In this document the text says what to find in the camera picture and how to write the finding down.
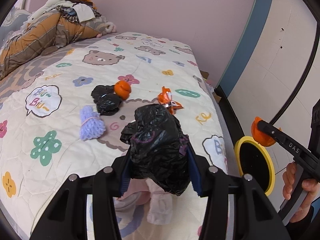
bed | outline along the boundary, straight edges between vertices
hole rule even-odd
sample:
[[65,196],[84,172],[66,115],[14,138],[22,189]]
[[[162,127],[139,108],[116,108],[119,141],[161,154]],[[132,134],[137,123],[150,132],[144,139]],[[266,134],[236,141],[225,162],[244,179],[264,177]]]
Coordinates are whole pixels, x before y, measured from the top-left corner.
[[[95,86],[119,80],[130,83],[130,97],[117,114],[103,117],[107,132],[102,137],[81,141],[79,110],[95,106],[91,97]],[[125,154],[129,146],[119,140],[121,130],[134,120],[136,108],[156,102],[163,86],[184,107],[175,116],[195,152],[236,175],[220,110],[212,102],[191,48],[181,42],[133,32],[105,35],[35,58],[0,82],[0,207],[22,240],[29,239],[70,174],[93,175]],[[137,206],[131,221],[119,220],[121,236],[198,239],[206,202],[189,184],[181,196],[173,196],[170,224],[149,224],[147,203]],[[89,195],[88,239],[94,239],[91,206]]]

blue gripper pad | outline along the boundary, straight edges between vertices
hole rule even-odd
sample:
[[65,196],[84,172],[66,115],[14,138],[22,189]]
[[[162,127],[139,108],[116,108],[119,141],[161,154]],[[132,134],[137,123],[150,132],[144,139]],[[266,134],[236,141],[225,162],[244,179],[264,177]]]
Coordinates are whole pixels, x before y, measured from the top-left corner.
[[193,190],[198,193],[198,196],[202,196],[202,185],[201,185],[201,174],[196,165],[196,160],[194,154],[190,147],[187,147],[188,154],[188,167],[189,167],[189,176],[193,186]]
[[130,183],[130,164],[131,160],[129,156],[126,156],[126,163],[124,165],[124,169],[121,173],[121,178],[120,178],[120,193],[121,196],[128,190],[129,183]]

bear print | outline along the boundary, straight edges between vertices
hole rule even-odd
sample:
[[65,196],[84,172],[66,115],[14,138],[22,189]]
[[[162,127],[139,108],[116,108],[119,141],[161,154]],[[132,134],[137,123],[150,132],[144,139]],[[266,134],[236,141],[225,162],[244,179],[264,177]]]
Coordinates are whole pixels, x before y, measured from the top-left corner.
[[120,39],[120,40],[133,40],[133,41],[135,41],[137,37],[119,35],[119,36],[116,36],[115,38]]
[[164,51],[161,51],[161,50],[157,50],[157,49],[153,49],[149,46],[140,46],[138,48],[134,47],[135,49],[138,49],[138,50],[142,50],[142,51],[146,51],[146,52],[150,52],[151,54],[153,55],[160,55],[160,54],[165,54]]
[[188,54],[192,54],[193,55],[193,52],[191,49],[183,49],[183,48],[180,48],[180,47],[177,47],[177,46],[174,46],[177,50],[180,50],[182,52],[185,52],[185,53],[188,53]]
[[98,50],[90,50],[89,54],[84,56],[82,60],[91,65],[113,65],[124,59],[124,56],[117,56],[112,53],[105,53]]
[[106,125],[107,130],[104,134],[98,138],[98,142],[105,144],[111,149],[119,149],[125,152],[129,149],[128,144],[120,141],[121,132],[123,128],[129,123],[135,120],[134,111],[140,107],[149,104],[158,104],[158,99],[154,98],[151,101],[146,99],[129,99],[122,101],[122,105],[119,111],[112,116],[101,115],[100,118]]

purple knitted cloth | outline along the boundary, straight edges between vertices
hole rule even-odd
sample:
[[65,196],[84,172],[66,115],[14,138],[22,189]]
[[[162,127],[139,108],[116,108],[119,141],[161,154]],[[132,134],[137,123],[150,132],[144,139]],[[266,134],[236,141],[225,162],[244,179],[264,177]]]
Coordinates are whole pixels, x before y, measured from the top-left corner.
[[100,114],[94,112],[92,106],[84,106],[80,110],[80,139],[87,140],[99,138],[106,130],[104,122],[100,119]]

flower print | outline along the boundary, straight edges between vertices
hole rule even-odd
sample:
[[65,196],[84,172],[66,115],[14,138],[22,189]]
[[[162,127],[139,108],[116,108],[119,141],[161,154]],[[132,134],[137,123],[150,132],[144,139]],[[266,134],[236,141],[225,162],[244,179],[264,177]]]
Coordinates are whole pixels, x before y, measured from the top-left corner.
[[172,72],[172,70],[164,70],[164,71],[162,71],[162,74],[163,75],[167,75],[167,76],[173,76],[173,72]]
[[180,61],[173,61],[173,63],[177,64],[178,66],[184,67],[184,63]]
[[37,159],[40,157],[40,163],[42,166],[47,166],[51,159],[52,154],[60,151],[62,143],[56,139],[57,132],[55,130],[48,132],[44,137],[36,137],[33,140],[35,148],[31,150],[30,157]]
[[197,63],[194,63],[193,61],[188,60],[188,62],[189,62],[190,64],[192,64],[193,66],[195,66],[195,67],[198,66]]
[[9,198],[11,198],[13,195],[15,195],[17,193],[16,184],[13,181],[13,179],[11,179],[10,172],[7,171],[4,174],[4,176],[2,176],[2,185],[5,189],[5,191],[7,192],[7,195]]
[[198,228],[198,236],[200,236],[201,230],[202,230],[202,226],[199,226],[199,228]]
[[73,80],[72,82],[76,87],[81,87],[83,85],[88,85],[92,82],[93,78],[79,77],[78,79]]
[[7,123],[7,120],[0,122],[0,138],[3,138],[7,133]]
[[140,81],[138,79],[135,79],[132,75],[118,76],[118,80],[124,80],[128,82],[130,86],[131,84],[140,84]]
[[69,50],[68,52],[67,52],[67,54],[66,55],[70,55],[70,54],[72,54],[72,52],[74,51],[75,49],[71,49],[71,50]]

